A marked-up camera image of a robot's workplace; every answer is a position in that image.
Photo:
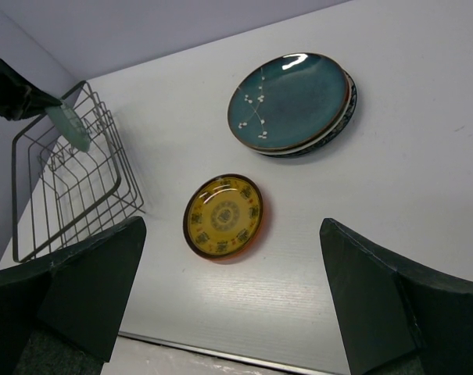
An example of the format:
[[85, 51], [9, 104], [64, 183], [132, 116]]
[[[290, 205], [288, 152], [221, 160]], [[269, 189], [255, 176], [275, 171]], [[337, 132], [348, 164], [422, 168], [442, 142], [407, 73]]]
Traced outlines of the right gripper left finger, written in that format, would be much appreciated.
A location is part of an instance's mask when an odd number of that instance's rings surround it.
[[99, 374], [111, 359], [146, 238], [134, 216], [0, 270], [0, 374]]

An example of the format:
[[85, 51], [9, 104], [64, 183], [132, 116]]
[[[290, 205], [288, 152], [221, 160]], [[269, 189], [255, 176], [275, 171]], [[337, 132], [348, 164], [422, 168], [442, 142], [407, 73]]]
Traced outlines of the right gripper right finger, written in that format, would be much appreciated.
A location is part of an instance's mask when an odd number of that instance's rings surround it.
[[473, 282], [327, 218], [321, 251], [352, 374], [473, 374]]

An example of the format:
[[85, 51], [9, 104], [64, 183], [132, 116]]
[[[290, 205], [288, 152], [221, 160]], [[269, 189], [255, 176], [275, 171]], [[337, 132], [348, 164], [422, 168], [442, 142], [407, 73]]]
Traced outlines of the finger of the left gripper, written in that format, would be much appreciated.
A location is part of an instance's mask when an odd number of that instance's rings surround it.
[[62, 102], [37, 88], [0, 59], [0, 117], [19, 121], [39, 116]]

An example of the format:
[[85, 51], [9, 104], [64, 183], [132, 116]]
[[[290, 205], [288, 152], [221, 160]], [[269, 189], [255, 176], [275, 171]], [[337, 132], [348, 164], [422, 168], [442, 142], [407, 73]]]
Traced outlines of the green blue patterned small plate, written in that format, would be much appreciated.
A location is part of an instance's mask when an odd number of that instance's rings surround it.
[[65, 102], [61, 102], [59, 106], [45, 108], [45, 113], [71, 146], [81, 152], [89, 151], [90, 136], [81, 118], [72, 107]]

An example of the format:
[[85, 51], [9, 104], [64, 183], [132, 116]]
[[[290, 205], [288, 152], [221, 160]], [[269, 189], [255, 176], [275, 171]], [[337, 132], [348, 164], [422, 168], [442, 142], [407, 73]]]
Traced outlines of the yellow patterned small plate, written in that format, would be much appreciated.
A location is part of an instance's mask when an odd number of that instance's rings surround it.
[[182, 230], [188, 247], [210, 261], [243, 253], [263, 227], [265, 204], [261, 190], [237, 173], [216, 176], [188, 201]]

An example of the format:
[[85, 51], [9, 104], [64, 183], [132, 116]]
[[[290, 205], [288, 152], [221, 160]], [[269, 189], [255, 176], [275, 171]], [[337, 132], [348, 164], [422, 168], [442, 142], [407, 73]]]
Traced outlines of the dark green plate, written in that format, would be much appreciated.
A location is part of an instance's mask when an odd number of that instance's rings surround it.
[[335, 60], [305, 52], [284, 55], [237, 86], [228, 104], [228, 126], [255, 152], [285, 154], [330, 133], [352, 97], [352, 84]]

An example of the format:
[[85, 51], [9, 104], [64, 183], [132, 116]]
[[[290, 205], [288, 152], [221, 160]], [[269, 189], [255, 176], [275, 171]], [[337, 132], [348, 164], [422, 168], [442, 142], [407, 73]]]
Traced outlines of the orange small plate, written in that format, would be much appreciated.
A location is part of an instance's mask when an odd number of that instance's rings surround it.
[[273, 205], [267, 192], [263, 193], [263, 216], [259, 230], [249, 241], [248, 245], [238, 253], [225, 256], [219, 259], [208, 259], [209, 262], [221, 265], [234, 265], [245, 262], [257, 253], [266, 242], [269, 232], [273, 226]]

